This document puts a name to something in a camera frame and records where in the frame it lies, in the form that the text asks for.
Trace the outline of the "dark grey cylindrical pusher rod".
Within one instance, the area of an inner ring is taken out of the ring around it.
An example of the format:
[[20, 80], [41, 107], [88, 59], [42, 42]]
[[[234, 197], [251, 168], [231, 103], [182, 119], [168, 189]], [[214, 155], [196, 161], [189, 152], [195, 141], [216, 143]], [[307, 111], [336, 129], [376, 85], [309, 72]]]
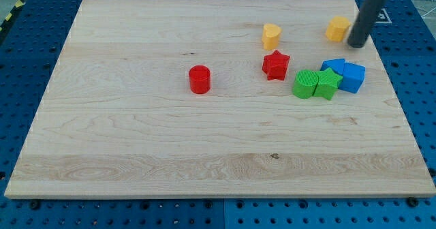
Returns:
[[370, 35], [379, 12], [384, 7], [386, 0], [364, 0], [359, 7], [352, 30], [349, 33], [347, 43], [352, 48], [362, 48]]

